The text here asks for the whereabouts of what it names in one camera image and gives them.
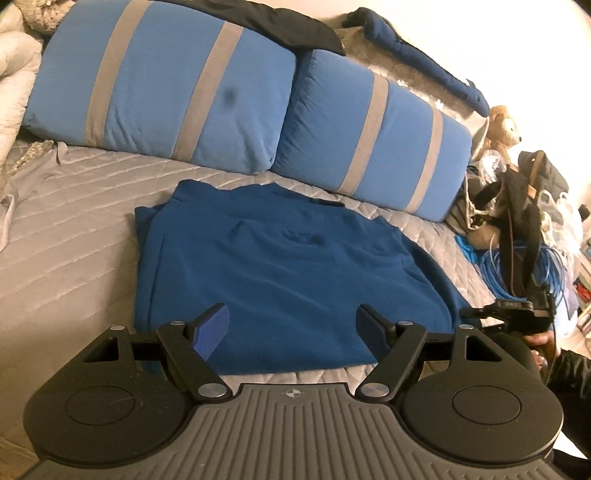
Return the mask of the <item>person's right forearm black sleeve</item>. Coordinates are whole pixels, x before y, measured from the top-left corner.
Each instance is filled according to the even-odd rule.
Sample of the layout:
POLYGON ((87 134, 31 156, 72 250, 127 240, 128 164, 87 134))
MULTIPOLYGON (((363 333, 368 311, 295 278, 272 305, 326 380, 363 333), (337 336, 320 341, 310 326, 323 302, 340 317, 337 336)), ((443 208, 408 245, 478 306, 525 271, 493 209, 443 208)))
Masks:
POLYGON ((587 457, 563 455, 559 468, 572 479, 590 478, 590 359, 570 350, 558 355, 548 382, 559 400, 564 422, 562 431, 587 457))

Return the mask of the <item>person's right hand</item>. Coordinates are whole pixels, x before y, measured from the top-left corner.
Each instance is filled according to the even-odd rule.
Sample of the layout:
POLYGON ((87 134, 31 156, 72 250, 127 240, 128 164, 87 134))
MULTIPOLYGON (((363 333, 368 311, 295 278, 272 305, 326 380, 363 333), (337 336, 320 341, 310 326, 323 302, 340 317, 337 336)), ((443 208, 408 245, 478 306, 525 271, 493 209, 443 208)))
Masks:
POLYGON ((548 330, 543 333, 526 335, 523 340, 531 350, 538 371, 542 373, 544 370, 551 369, 561 353, 561 349, 556 343, 554 331, 548 330))

